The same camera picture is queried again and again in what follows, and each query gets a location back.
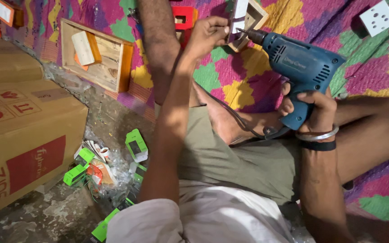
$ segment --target red label on box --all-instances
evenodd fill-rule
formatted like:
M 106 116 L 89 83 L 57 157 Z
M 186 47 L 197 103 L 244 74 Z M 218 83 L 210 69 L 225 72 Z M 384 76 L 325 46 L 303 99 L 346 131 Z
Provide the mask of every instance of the red label on box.
M 7 160 L 10 172 L 10 194 L 62 165 L 65 135 Z

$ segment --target white cloth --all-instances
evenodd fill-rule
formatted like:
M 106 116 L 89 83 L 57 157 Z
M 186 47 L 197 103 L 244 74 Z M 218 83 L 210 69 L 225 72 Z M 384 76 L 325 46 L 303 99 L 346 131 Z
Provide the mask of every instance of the white cloth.
M 107 243 L 293 242 L 277 204 L 254 193 L 180 180 L 178 205 L 141 202 L 117 213 Z

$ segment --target black wristband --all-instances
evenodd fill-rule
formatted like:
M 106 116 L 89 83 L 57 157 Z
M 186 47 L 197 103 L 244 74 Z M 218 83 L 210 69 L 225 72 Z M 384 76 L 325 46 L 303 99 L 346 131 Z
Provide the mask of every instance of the black wristband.
M 332 151 L 336 148 L 335 140 L 325 143 L 302 141 L 301 146 L 313 151 Z

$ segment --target silver bangle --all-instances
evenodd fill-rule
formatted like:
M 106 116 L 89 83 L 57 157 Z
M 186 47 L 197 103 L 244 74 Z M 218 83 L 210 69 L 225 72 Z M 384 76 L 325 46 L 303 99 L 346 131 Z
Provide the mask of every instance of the silver bangle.
M 303 135 L 303 134 L 297 132 L 297 133 L 295 133 L 295 137 L 297 137 L 298 139 L 303 140 L 303 141 L 311 142 L 311 141 L 318 141 L 318 140 L 322 140 L 322 139 L 326 139 L 326 138 L 332 137 L 337 132 L 338 132 L 338 126 L 336 124 L 333 124 L 332 125 L 332 131 L 328 132 L 328 133 L 325 133 L 323 135 L 311 136 L 311 135 Z

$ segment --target drill bit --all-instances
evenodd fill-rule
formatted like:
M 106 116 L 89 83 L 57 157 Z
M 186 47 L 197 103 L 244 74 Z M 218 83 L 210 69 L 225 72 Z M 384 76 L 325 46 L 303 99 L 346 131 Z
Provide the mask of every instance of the drill bit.
M 246 31 L 246 30 L 243 30 L 243 29 L 241 29 L 241 28 L 235 28 L 235 30 L 238 30 L 238 31 L 240 31 L 240 32 L 243 32 L 243 33 L 246 33 L 246 34 L 248 34 L 248 31 Z

